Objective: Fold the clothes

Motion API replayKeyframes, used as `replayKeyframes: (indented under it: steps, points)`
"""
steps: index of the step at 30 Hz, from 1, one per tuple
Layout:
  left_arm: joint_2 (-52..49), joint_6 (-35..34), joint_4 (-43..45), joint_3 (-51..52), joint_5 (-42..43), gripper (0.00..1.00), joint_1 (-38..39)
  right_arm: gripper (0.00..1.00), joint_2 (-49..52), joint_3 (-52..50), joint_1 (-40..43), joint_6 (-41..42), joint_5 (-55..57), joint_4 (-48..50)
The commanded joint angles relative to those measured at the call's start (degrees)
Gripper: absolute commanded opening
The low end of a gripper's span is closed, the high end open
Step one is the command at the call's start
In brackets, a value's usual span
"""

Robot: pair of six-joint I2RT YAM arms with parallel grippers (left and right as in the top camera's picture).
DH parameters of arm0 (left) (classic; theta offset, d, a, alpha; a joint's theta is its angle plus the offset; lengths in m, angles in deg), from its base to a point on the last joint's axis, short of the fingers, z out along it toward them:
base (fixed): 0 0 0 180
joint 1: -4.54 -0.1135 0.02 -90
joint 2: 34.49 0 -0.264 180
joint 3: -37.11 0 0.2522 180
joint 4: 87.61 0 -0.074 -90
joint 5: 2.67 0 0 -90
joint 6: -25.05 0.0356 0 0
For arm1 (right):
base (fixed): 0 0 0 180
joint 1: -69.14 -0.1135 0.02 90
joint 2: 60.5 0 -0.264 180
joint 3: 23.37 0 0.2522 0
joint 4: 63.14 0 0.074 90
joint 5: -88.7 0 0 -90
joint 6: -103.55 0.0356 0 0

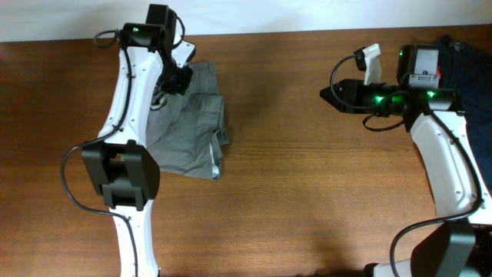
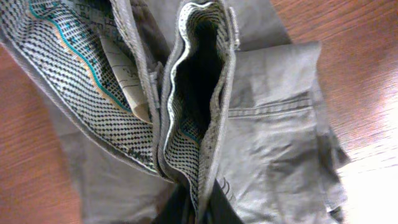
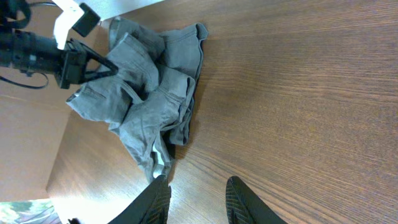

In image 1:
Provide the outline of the grey cargo shorts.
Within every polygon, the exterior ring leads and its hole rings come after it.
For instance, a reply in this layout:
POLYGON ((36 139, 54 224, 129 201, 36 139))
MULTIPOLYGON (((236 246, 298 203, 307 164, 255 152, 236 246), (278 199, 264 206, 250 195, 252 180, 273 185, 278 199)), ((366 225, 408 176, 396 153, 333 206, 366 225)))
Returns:
POLYGON ((225 100, 213 62, 191 65, 191 84, 184 95, 165 95, 165 105, 149 112, 147 150, 163 172, 192 178, 221 177, 223 152, 229 143, 225 100))

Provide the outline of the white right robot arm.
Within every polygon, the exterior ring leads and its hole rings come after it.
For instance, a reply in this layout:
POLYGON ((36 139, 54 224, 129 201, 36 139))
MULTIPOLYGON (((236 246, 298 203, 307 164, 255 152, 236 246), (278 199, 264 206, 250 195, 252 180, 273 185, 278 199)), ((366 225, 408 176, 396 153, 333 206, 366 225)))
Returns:
POLYGON ((364 267, 365 276, 489 276, 491 193, 481 177, 467 136, 467 121, 452 88, 440 86, 439 51, 434 45, 404 45, 397 84, 381 81, 379 45, 356 50, 364 79, 346 78, 320 97, 343 113, 400 116, 424 161, 436 218, 399 231, 387 263, 364 267))

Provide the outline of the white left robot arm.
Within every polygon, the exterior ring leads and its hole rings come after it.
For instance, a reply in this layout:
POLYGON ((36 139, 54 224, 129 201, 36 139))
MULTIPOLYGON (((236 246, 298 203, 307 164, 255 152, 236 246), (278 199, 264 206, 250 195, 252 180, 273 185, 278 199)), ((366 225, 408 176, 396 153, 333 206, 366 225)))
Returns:
POLYGON ((183 95, 191 82, 195 46, 184 40, 184 25, 167 5, 151 4, 143 23, 115 32, 119 73, 108 117, 81 156, 97 195, 115 223, 122 276, 158 276, 151 237, 151 209, 160 172, 147 150, 151 112, 166 95, 183 95))

